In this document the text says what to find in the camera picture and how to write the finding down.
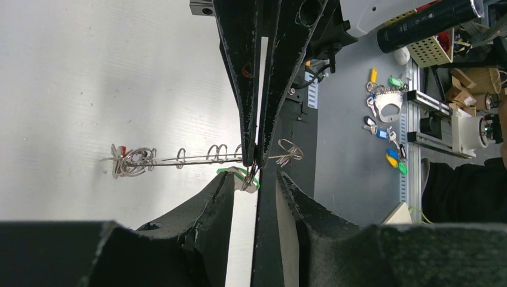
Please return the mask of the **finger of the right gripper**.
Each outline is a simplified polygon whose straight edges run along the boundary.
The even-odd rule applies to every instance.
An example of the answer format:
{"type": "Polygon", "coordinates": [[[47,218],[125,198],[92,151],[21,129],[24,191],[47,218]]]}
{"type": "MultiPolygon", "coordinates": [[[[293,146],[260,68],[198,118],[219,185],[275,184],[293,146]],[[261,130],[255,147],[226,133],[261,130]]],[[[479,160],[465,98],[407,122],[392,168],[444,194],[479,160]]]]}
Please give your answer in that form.
{"type": "Polygon", "coordinates": [[[269,1],[268,50],[259,119],[257,166],[265,167],[285,94],[306,54],[306,48],[327,1],[269,1]]]}
{"type": "Polygon", "coordinates": [[[239,110],[242,161],[254,165],[259,93],[260,1],[213,1],[225,63],[239,110]]]}

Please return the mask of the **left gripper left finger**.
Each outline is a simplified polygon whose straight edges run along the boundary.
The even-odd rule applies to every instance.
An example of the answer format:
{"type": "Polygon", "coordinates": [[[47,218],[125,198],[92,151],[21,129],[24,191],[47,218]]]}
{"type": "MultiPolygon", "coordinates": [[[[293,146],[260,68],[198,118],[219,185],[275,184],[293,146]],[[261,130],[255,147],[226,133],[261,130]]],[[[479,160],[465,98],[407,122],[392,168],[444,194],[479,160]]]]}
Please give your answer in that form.
{"type": "Polygon", "coordinates": [[[225,285],[235,179],[232,172],[217,174],[198,194],[136,230],[161,248],[155,266],[172,285],[225,285]]]}

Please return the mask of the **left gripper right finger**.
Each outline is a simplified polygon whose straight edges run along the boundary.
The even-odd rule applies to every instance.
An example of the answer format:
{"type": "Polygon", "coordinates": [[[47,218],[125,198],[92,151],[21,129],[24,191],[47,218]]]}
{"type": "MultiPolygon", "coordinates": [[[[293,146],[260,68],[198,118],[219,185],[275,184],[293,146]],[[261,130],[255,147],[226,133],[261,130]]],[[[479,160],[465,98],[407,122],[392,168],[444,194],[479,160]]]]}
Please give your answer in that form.
{"type": "Polygon", "coordinates": [[[362,286],[352,240],[361,227],[332,213],[285,173],[276,179],[285,286],[362,286]]]}

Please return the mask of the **green headed key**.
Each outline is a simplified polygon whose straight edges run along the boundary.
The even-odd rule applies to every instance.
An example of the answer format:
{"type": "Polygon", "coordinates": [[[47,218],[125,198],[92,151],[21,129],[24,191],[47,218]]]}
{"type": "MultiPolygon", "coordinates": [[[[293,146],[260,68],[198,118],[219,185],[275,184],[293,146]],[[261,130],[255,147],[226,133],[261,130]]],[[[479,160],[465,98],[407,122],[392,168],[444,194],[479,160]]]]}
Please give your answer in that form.
{"type": "Polygon", "coordinates": [[[216,171],[217,174],[228,172],[234,175],[234,186],[237,191],[244,191],[250,194],[256,193],[260,189],[260,183],[254,176],[252,181],[248,181],[246,178],[249,176],[249,172],[241,167],[227,167],[220,168],[216,171]]]}

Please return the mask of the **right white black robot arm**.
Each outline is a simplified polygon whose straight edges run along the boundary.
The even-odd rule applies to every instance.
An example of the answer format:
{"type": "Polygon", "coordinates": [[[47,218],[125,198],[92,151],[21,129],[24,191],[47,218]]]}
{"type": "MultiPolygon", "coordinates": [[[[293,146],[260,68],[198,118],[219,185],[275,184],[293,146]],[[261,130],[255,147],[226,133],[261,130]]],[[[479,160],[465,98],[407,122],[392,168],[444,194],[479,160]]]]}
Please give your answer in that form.
{"type": "Polygon", "coordinates": [[[352,38],[423,1],[213,1],[220,50],[239,110],[242,163],[264,168],[277,118],[297,72],[341,17],[352,38]]]}

